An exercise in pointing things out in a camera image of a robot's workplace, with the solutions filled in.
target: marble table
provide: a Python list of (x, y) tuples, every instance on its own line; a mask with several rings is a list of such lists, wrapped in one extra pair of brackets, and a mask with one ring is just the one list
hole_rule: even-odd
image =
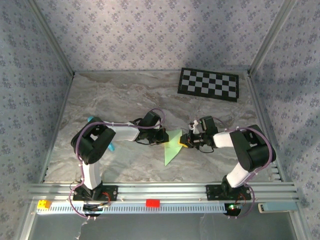
[[(228, 128), (258, 123), (249, 88), (241, 72), (237, 102), (177, 94), (179, 76), (180, 71), (77, 73), (45, 181), (73, 182), (80, 179), (78, 161), (70, 141), (87, 123), (89, 116), (121, 123), (144, 117), (148, 110), (159, 107), (166, 114), (166, 129), (182, 129), (185, 133), (188, 123), (209, 115), (220, 118)], [(219, 131), (223, 131), (221, 123), (216, 122), (216, 125)], [(104, 182), (221, 181), (237, 163), (232, 148), (220, 148), (205, 154), (183, 147), (165, 166), (163, 145), (146, 146), (120, 141), (114, 142), (114, 146), (115, 151), (107, 150), (100, 160)], [(271, 170), (261, 171), (254, 181), (272, 181)]]

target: blue object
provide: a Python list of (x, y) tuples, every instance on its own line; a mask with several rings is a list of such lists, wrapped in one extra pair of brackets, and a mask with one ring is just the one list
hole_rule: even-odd
[[(94, 116), (89, 116), (89, 117), (87, 118), (88, 122), (90, 122), (93, 118), (94, 118)], [(115, 146), (112, 144), (112, 142), (109, 144), (108, 149), (109, 149), (111, 152), (115, 151)]]

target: enclosure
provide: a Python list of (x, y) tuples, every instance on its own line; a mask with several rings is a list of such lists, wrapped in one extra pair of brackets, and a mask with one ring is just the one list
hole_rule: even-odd
[[(49, 239), (42, 231), (49, 224), (52, 234), (61, 234), (52, 239), (91, 238), (92, 228), (100, 229), (96, 238), (107, 234), (103, 218), (83, 225), (71, 212), (41, 213), (36, 202), (51, 197), (60, 204), (80, 180), (70, 142), (88, 117), (127, 123), (155, 107), (164, 111), (167, 131), (186, 133), (205, 116), (224, 123), (215, 122), (219, 132), (257, 124), (277, 155), (252, 181), (257, 203), (293, 203), (296, 209), (260, 214), (254, 205), (250, 216), (233, 224), (235, 231), (246, 228), (246, 239), (267, 237), (250, 229), (256, 222), (278, 239), (320, 238), (317, 1), (15, 0), (2, 1), (1, 9), (1, 239)], [(237, 75), (237, 101), (178, 93), (181, 68)], [(150, 193), (161, 199), (172, 194), (181, 205), (205, 204), (195, 202), (206, 198), (204, 186), (220, 183), (238, 162), (233, 148), (206, 154), (183, 147), (165, 165), (162, 144), (113, 144), (99, 161), (102, 181), (118, 185), (136, 204)], [(168, 185), (169, 193), (161, 192)], [(172, 204), (163, 199), (164, 206)], [(221, 211), (130, 213), (115, 214), (113, 229), (135, 222), (130, 226), (141, 234), (128, 228), (110, 238), (178, 239), (182, 228), (189, 230), (184, 239), (232, 237), (221, 230), (230, 227)], [(68, 222), (67, 233), (61, 229)], [(159, 233), (152, 236), (146, 223)], [(167, 223), (168, 235), (161, 236), (158, 223)], [(288, 235), (277, 235), (278, 223)]]

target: black bracket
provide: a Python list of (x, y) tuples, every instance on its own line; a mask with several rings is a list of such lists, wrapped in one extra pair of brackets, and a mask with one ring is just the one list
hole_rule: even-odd
[(245, 186), (233, 188), (231, 192), (226, 194), (223, 191), (221, 184), (211, 184), (205, 186), (206, 199), (208, 201), (236, 201), (240, 194), (245, 197), (245, 200), (251, 200), (250, 189)]
[(118, 196), (118, 186), (116, 185), (103, 185), (102, 183), (93, 190), (88, 190), (85, 185), (77, 187), (73, 194), (73, 201), (99, 201), (108, 202), (116, 201)]

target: yellow block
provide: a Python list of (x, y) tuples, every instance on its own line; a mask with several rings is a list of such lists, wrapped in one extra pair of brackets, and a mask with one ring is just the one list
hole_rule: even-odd
[(39, 200), (37, 209), (49, 209), (51, 206), (51, 201), (49, 200)]

